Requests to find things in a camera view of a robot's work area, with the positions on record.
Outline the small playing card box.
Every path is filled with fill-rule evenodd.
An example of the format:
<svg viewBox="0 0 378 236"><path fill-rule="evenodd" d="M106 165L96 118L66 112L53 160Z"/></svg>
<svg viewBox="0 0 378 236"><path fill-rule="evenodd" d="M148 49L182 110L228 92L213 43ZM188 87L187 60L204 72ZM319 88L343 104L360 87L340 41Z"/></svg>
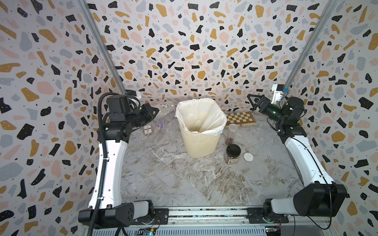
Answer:
<svg viewBox="0 0 378 236"><path fill-rule="evenodd" d="M153 128L150 124L143 126L144 135L151 135L153 133Z"/></svg>

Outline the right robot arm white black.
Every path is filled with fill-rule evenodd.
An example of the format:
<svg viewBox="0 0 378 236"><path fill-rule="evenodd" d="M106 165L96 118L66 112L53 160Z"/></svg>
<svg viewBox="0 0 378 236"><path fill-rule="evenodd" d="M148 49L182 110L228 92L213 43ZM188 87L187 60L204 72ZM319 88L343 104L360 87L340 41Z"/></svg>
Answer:
<svg viewBox="0 0 378 236"><path fill-rule="evenodd" d="M293 197L267 199L263 205L264 215L335 217L347 197L347 190L323 168L299 124L305 112L304 101L290 97L282 107L278 107L264 95L249 94L247 98L253 110L274 121L275 131L295 163L304 185Z"/></svg>

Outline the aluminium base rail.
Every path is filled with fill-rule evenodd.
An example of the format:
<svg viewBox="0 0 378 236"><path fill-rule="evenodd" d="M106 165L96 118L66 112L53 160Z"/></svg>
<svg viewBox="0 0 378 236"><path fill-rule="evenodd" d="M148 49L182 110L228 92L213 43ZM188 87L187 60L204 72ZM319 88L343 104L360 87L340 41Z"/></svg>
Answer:
<svg viewBox="0 0 378 236"><path fill-rule="evenodd" d="M94 230L95 236L335 236L328 218L281 215L265 219L260 206L156 207L152 223Z"/></svg>

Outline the white round jar lid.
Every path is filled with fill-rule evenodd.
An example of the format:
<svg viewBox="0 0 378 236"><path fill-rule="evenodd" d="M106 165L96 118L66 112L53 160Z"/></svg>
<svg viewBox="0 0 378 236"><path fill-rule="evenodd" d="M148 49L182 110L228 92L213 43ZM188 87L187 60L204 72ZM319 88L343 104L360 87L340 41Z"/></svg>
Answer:
<svg viewBox="0 0 378 236"><path fill-rule="evenodd" d="M254 156L249 152L244 153L243 158L247 162L252 162L254 160Z"/></svg>

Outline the aluminium corner post left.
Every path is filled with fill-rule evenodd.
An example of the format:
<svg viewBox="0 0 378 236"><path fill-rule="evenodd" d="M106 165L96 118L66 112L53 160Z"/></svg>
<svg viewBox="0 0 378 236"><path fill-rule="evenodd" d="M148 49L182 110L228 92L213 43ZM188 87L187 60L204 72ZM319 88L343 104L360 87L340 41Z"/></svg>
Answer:
<svg viewBox="0 0 378 236"><path fill-rule="evenodd" d="M88 7L87 2L85 0L77 0L76 2L78 4L78 7L79 7L81 13L83 14L85 21L88 24L89 30L93 34L94 40L95 40L96 44L98 45L98 49L99 49L100 53L102 54L104 61L107 65L113 79L115 80L115 83L116 83L116 86L117 86L119 92L124 94L126 92L125 87L124 87L124 85L123 85L123 83L120 79L120 76L119 76L119 74L118 74L118 72L115 68L115 65L114 65L114 63L113 63L113 61L112 61L112 59L111 59L111 57L108 53L106 44L102 40L99 29L96 25L96 21L92 16L92 13L91 13L91 11Z"/></svg>

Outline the clear labelled plastic jar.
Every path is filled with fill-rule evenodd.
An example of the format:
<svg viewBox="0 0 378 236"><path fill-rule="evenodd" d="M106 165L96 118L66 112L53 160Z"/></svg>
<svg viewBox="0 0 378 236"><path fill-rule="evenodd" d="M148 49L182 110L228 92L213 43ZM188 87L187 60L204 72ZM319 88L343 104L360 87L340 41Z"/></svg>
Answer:
<svg viewBox="0 0 378 236"><path fill-rule="evenodd" d="M158 104L156 108L159 109L157 117L163 117L167 115L168 113L173 112L175 110L175 105L171 102L164 102L164 103Z"/></svg>

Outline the aluminium corner post right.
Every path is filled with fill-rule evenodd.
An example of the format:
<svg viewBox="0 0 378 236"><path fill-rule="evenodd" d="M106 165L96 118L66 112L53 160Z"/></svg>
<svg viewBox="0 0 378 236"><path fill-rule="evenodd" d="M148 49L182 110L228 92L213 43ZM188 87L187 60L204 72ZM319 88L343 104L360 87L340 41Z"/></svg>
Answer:
<svg viewBox="0 0 378 236"><path fill-rule="evenodd" d="M331 18L331 14L335 10L338 2L339 2L338 0L329 0L327 2L326 6L325 6L325 8L324 8L324 10L321 14L321 17L317 22L317 25L315 26L313 32L311 33L309 40L305 44L303 51L301 52L298 60L294 64L294 67L293 67L293 69L292 69L292 71L291 71L291 73L290 73L290 75L289 75L289 77L288 77L288 79L287 79L287 81L284 85L285 88L287 88L286 95L288 95L290 93L290 90L291 90L290 87L293 84L298 72L300 71L301 66L303 65L303 63L305 62L305 60L307 59L307 57L311 53L312 48L316 44L321 32L324 30L324 28L327 24L327 21Z"/></svg>

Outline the wooden folding chess board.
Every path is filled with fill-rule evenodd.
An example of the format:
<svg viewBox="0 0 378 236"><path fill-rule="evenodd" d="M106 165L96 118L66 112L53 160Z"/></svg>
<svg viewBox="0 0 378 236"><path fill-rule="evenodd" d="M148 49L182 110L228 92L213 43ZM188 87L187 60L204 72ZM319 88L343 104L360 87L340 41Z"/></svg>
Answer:
<svg viewBox="0 0 378 236"><path fill-rule="evenodd" d="M226 127L229 127L231 124L235 124L237 126L251 126L256 124L256 120L253 117L252 112L228 113L226 114L226 117Z"/></svg>

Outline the white plastic bin liner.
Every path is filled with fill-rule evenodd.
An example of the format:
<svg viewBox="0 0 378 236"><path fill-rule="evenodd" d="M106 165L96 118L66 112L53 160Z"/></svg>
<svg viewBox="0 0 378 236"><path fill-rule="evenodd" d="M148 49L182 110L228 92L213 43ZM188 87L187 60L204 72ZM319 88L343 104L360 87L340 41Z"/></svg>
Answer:
<svg viewBox="0 0 378 236"><path fill-rule="evenodd" d="M220 106L210 98L181 101L176 106L175 117L185 132L218 136L227 123Z"/></svg>

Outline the small purple pink bottle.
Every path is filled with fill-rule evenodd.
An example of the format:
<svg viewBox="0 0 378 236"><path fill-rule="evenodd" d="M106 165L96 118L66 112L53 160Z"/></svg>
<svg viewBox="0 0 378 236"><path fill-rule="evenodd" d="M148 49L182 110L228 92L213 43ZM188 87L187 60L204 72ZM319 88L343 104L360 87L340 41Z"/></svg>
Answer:
<svg viewBox="0 0 378 236"><path fill-rule="evenodd" d="M163 122L161 120L158 120L157 121L157 129L159 131L163 130Z"/></svg>

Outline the cream ribbed trash bin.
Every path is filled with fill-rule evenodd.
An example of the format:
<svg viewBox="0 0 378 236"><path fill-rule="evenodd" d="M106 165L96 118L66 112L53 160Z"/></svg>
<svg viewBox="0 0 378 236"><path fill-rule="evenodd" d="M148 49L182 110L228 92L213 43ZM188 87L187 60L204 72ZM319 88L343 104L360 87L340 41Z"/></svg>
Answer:
<svg viewBox="0 0 378 236"><path fill-rule="evenodd" d="M184 146L189 157L197 159L211 155L219 142L220 135L206 135L202 133L190 133L180 125Z"/></svg>

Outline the aluminium corner post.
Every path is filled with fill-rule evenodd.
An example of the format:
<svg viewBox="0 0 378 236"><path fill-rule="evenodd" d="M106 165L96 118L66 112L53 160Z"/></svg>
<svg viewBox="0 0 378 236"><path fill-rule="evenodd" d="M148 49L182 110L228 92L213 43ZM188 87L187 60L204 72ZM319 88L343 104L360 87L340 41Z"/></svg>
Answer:
<svg viewBox="0 0 378 236"><path fill-rule="evenodd" d="M114 63L113 63L113 61L112 61L112 59L111 59L111 57L108 53L106 44L102 40L99 29L96 25L96 21L92 16L92 13L91 13L91 11L88 7L87 2L85 0L77 0L76 2L78 4L78 7L79 7L81 13L83 14L85 21L88 24L89 30L93 34L94 40L95 40L96 44L98 45L98 49L99 49L100 53L102 54L104 61L107 65L113 79L115 80L115 83L116 83L116 86L117 86L119 92L124 94L126 92L125 87L124 87L124 85L123 85L123 83L120 79L120 76L119 76L119 74L118 74L118 72L115 68L115 65L114 65Z"/></svg>
<svg viewBox="0 0 378 236"><path fill-rule="evenodd" d="M339 2L338 0L329 0L327 2L326 6L325 6L325 8L324 8L324 10L321 14L321 17L317 22L317 25L315 26L313 32L311 33L309 40L305 44L303 51L301 52L298 60L294 64L294 67L293 67L293 69L292 69L292 71L291 71L291 73L290 73L290 75L289 75L289 77L288 77L288 79L287 79L287 81L284 85L285 88L287 88L286 95L288 95L290 93L290 90L291 90L290 87L293 84L298 72L300 71L301 66L303 65L303 63L305 62L305 60L307 59L307 57L311 53L312 48L316 44L321 32L324 30L324 28L327 24L327 21L331 18L331 14L335 10L338 2Z"/></svg>

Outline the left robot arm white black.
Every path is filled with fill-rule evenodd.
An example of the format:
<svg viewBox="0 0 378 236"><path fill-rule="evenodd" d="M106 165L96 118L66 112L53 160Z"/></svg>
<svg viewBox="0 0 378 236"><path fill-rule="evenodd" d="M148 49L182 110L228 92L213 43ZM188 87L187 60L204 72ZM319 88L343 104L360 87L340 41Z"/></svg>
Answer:
<svg viewBox="0 0 378 236"><path fill-rule="evenodd" d="M121 174L123 160L131 134L151 122L158 108L140 102L139 92L104 93L98 101L97 130L99 164L93 195L87 209L81 210L78 221L88 226L88 234L95 229L120 228L133 222L154 219L152 201L123 203Z"/></svg>

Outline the black lid brown jar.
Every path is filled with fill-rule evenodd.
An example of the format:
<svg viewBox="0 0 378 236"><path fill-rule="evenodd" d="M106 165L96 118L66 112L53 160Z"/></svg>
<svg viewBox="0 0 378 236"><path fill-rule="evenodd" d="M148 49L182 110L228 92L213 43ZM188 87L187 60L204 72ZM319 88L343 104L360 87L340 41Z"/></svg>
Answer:
<svg viewBox="0 0 378 236"><path fill-rule="evenodd" d="M226 147L224 160L226 164L236 164L239 160L241 149L236 144L229 144Z"/></svg>

